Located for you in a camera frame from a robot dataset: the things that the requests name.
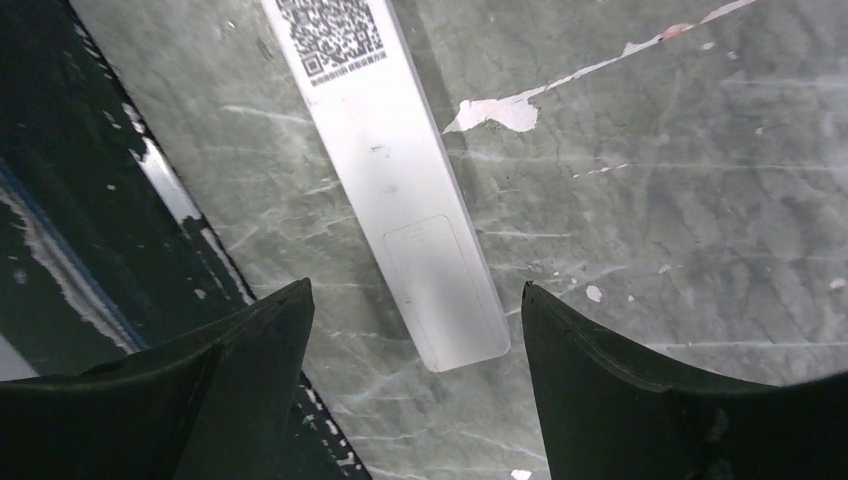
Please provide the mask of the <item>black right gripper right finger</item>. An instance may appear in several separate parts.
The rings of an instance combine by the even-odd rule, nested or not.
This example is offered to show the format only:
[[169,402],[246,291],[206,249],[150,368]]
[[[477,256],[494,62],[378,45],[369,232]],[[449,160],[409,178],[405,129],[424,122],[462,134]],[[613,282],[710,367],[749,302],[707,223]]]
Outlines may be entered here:
[[653,351],[527,283],[521,320],[555,479],[843,479],[847,377],[789,386]]

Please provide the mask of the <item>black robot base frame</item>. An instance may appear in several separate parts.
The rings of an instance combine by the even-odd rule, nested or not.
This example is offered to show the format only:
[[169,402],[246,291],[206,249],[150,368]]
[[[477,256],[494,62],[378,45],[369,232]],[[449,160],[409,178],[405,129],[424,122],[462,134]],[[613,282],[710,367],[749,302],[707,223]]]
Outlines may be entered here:
[[[76,375],[254,296],[67,1],[1,5],[1,335],[31,377]],[[304,373],[271,479],[368,471]]]

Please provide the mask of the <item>white battery cover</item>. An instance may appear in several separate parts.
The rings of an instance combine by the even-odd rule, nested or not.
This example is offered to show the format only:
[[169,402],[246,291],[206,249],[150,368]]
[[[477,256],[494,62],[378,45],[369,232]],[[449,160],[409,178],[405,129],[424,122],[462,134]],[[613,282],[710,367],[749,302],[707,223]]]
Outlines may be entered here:
[[390,285],[426,368],[446,372],[507,353],[509,329],[479,250],[438,215],[383,236]]

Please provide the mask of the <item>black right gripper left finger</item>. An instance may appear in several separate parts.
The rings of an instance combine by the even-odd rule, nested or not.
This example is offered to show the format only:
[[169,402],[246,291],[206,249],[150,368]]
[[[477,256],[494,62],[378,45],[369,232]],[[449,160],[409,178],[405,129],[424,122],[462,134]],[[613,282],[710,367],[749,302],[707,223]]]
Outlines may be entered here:
[[314,311],[303,278],[82,373],[3,382],[2,477],[275,477]]

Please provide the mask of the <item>white remote control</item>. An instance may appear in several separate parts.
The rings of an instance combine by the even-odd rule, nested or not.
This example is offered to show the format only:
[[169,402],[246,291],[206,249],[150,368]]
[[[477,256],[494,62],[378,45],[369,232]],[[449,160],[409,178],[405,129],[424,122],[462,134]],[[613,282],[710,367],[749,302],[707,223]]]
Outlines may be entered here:
[[263,8],[403,321],[383,243],[389,232],[448,217],[494,285],[393,5]]

